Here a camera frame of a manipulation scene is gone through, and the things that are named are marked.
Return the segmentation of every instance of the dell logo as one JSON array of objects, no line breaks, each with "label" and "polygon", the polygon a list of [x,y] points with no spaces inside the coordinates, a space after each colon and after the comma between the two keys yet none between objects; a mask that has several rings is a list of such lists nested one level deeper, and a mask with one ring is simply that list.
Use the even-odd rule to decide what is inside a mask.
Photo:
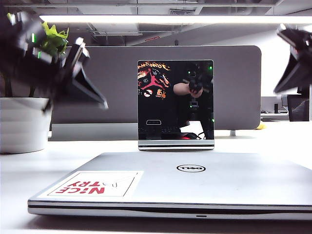
[{"label": "dell logo", "polygon": [[176,167],[179,171],[182,172],[203,172],[206,170],[205,167],[193,164],[180,165]]}]

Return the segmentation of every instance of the white desk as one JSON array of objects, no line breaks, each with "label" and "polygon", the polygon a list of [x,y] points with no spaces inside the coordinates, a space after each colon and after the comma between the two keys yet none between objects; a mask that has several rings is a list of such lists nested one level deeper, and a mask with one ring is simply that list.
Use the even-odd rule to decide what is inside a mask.
[{"label": "white desk", "polygon": [[288,113],[262,113],[260,114],[261,119],[270,119],[270,120],[289,120]]},{"label": "white desk", "polygon": [[[259,153],[263,157],[283,158],[312,169],[310,122],[265,124],[267,129],[240,130],[236,136],[229,136],[229,131],[217,131],[214,150]],[[85,218],[28,214],[29,197],[78,166],[104,152],[136,151],[136,141],[52,141],[42,151],[1,155],[1,233],[311,233],[311,222]]]}]

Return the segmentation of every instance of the laptop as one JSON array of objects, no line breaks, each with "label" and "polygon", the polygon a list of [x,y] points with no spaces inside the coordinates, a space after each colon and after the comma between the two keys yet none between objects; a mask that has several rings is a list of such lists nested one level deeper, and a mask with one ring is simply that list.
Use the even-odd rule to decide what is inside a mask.
[{"label": "laptop", "polygon": [[[139,149],[213,149],[213,79],[211,59],[139,60]],[[200,128],[191,120],[200,122]],[[191,131],[183,132],[188,125]]]},{"label": "laptop", "polygon": [[104,153],[31,197],[28,211],[39,215],[312,220],[311,184],[311,170],[258,154]]}]

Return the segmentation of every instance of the ceiling light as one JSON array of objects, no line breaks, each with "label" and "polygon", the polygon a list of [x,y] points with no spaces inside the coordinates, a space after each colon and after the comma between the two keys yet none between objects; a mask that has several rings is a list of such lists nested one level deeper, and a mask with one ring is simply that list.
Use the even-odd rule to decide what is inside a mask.
[{"label": "ceiling light", "polygon": [[136,15],[82,15],[82,16],[40,16],[42,20],[53,23],[312,23],[310,16],[136,16]]}]

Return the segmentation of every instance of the sticker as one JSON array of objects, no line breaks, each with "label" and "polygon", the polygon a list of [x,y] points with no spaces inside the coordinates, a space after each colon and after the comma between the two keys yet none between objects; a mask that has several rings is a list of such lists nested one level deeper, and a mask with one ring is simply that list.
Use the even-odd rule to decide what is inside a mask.
[{"label": "sticker", "polygon": [[47,191],[46,196],[124,197],[134,191],[142,171],[78,171]]},{"label": "sticker", "polygon": [[150,97],[152,94],[153,94],[153,91],[150,90],[150,89],[147,89],[147,90],[145,90],[145,92],[144,92],[144,96],[147,97],[147,98]]}]

